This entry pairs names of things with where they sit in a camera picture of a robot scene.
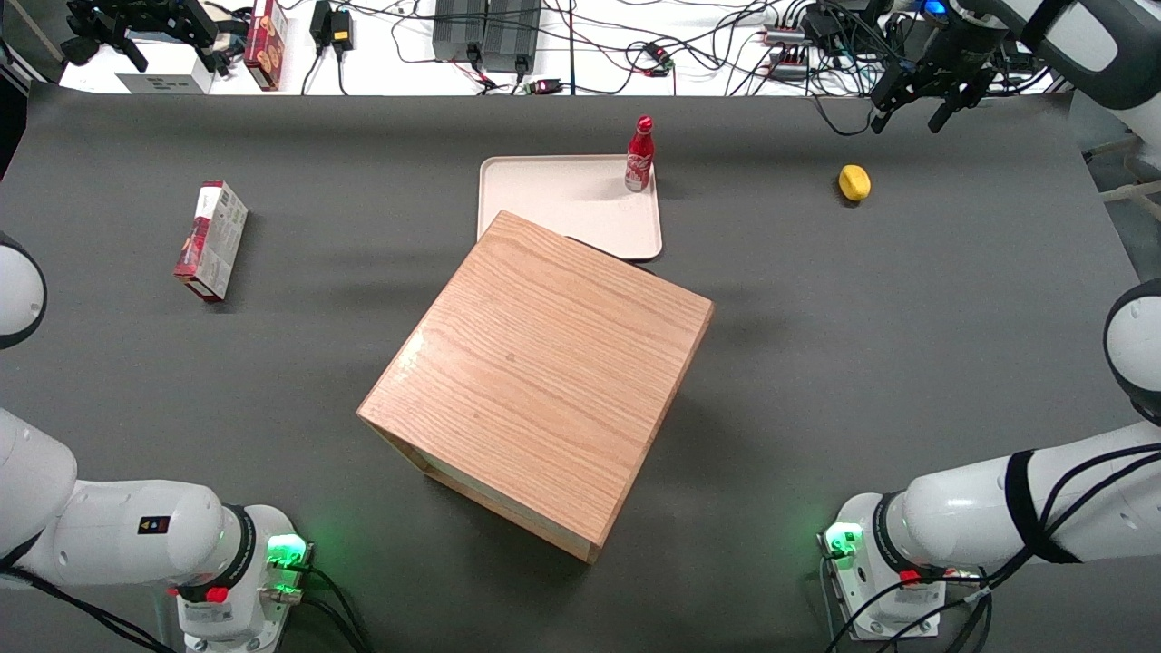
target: beige tray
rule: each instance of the beige tray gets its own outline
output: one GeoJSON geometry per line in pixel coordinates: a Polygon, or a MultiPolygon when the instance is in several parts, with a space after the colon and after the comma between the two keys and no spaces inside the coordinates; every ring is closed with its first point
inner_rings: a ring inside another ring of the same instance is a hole
{"type": "Polygon", "coordinates": [[[661,253],[657,186],[625,187],[625,155],[492,157],[479,166],[476,239],[512,211],[627,260],[661,253]]]}

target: bottle label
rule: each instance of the bottle label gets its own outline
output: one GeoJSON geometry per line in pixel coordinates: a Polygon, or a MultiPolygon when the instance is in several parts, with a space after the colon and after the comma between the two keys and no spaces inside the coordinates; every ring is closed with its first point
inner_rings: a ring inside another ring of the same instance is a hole
{"type": "Polygon", "coordinates": [[[625,185],[629,191],[643,191],[649,185],[649,165],[651,163],[652,157],[629,155],[628,163],[625,166],[625,185]]]}

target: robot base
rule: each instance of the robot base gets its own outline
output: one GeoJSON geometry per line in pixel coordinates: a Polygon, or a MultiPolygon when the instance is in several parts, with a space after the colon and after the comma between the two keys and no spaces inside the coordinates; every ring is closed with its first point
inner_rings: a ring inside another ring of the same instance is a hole
{"type": "MultiPolygon", "coordinates": [[[[875,505],[881,494],[860,494],[852,497],[838,511],[835,524],[820,536],[823,554],[834,555],[835,538],[842,539],[846,553],[843,558],[831,558],[831,589],[838,597],[846,619],[867,601],[899,582],[895,573],[874,541],[873,523],[875,505]]],[[[915,619],[944,604],[944,582],[907,586],[887,594],[854,619],[852,639],[890,639],[915,619]]],[[[939,615],[935,615],[903,637],[936,637],[939,634],[939,615]]]]}
{"type": "Polygon", "coordinates": [[[282,638],[290,605],[261,597],[265,588],[298,588],[302,574],[275,568],[267,560],[273,536],[295,532],[290,519],[269,505],[247,505],[254,522],[254,555],[225,603],[189,603],[178,597],[185,644],[197,653],[273,652],[282,638]]]}

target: white table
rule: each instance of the white table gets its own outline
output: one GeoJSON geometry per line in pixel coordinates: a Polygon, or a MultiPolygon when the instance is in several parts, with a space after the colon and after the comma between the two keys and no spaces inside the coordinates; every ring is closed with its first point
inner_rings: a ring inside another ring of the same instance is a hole
{"type": "MultiPolygon", "coordinates": [[[[629,1],[577,0],[574,21],[576,33],[604,46],[625,48],[634,41],[650,41],[652,38],[647,33],[594,24],[580,17],[584,16],[585,19],[640,27],[678,38],[692,38],[709,31],[724,15],[745,6],[744,3],[729,5],[730,1],[741,2],[742,0],[728,0],[724,5],[712,6],[697,3],[702,0],[657,0],[646,5],[633,5],[628,3],[629,1]]],[[[226,6],[239,5],[238,0],[226,2],[226,6]]],[[[481,91],[481,85],[466,72],[467,65],[457,67],[450,63],[409,64],[401,59],[399,52],[410,60],[431,59],[433,56],[431,46],[432,21],[403,16],[412,10],[412,0],[402,2],[366,0],[365,3],[360,5],[374,9],[388,9],[392,13],[366,15],[352,12],[355,49],[346,53],[342,64],[344,87],[348,94],[471,95],[481,91]],[[392,40],[392,27],[395,27],[395,37],[398,40],[398,50],[396,41],[392,40]]],[[[560,13],[548,8],[567,8],[567,0],[545,0],[545,5],[540,20],[540,27],[545,31],[540,34],[538,40],[535,69],[525,81],[543,78],[558,78],[562,81],[568,81],[569,29],[567,19],[562,19],[560,13]]],[[[783,0],[776,5],[776,9],[785,10],[789,5],[789,0],[783,0]]],[[[431,16],[434,7],[435,0],[419,0],[416,12],[423,16],[431,16]]],[[[303,78],[315,60],[315,44],[308,34],[312,10],[313,1],[305,0],[287,12],[290,34],[287,37],[287,56],[282,69],[282,91],[262,93],[239,59],[235,62],[229,77],[215,79],[210,87],[210,94],[297,95],[302,88],[303,78]]],[[[764,15],[753,15],[742,21],[734,31],[734,43],[729,52],[726,52],[729,30],[719,31],[717,56],[724,56],[729,62],[736,62],[736,65],[742,70],[752,70],[770,50],[762,44],[758,31],[762,30],[763,23],[772,20],[773,16],[773,10],[767,10],[764,15]]],[[[702,38],[694,45],[709,51],[711,38],[702,38]]],[[[183,44],[165,46],[188,48],[183,44]]],[[[578,41],[575,45],[575,56],[578,86],[598,91],[615,91],[629,77],[626,71],[616,67],[608,58],[612,57],[614,62],[626,66],[625,57],[619,52],[610,52],[606,57],[592,45],[578,41]]],[[[723,66],[717,71],[707,71],[699,66],[688,52],[677,52],[673,60],[676,70],[670,77],[648,78],[642,74],[633,74],[621,94],[724,95],[745,79],[744,72],[735,71],[730,76],[730,66],[723,66]]],[[[642,57],[641,64],[649,65],[651,60],[648,57],[642,57]]],[[[116,73],[131,71],[134,71],[132,65],[124,56],[104,45],[88,64],[84,66],[70,65],[60,79],[60,85],[95,93],[128,93],[124,85],[116,78],[116,73]]],[[[865,85],[870,87],[873,85],[874,78],[878,77],[878,72],[868,70],[865,76],[868,78],[865,85]]],[[[500,85],[511,85],[515,80],[514,74],[489,73],[489,77],[500,85]]],[[[758,89],[759,81],[758,78],[752,80],[753,89],[758,89]]],[[[856,88],[853,77],[842,73],[824,73],[820,81],[831,93],[844,93],[856,88]]],[[[1040,86],[1047,87],[1050,82],[1051,80],[1045,79],[1040,86]]],[[[509,87],[492,93],[507,93],[510,89],[509,87]]],[[[745,91],[747,87],[743,85],[738,94],[744,94],[745,91]]],[[[330,49],[325,50],[323,60],[312,73],[307,93],[310,95],[340,94],[337,59],[330,49]]],[[[757,94],[800,95],[803,94],[803,88],[801,85],[792,86],[766,81],[760,85],[757,94]]]]}

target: cardboard box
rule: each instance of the cardboard box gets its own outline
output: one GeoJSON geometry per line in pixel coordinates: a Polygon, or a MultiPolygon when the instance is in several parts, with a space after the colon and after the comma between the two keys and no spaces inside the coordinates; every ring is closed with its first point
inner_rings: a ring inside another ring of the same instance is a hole
{"type": "Polygon", "coordinates": [[[277,91],[286,60],[287,17],[276,0],[254,0],[254,15],[246,34],[243,63],[258,87],[277,91]]]}
{"type": "Polygon", "coordinates": [[[225,181],[202,184],[194,228],[173,268],[173,275],[199,297],[208,302],[225,299],[247,214],[225,181]]]}
{"type": "Polygon", "coordinates": [[[137,72],[125,57],[114,62],[117,79],[130,93],[201,95],[209,93],[214,73],[205,70],[197,52],[174,43],[140,43],[137,48],[149,59],[145,72],[137,72]]]}
{"type": "Polygon", "coordinates": [[[358,414],[432,479],[592,564],[712,314],[502,211],[358,414]]]}

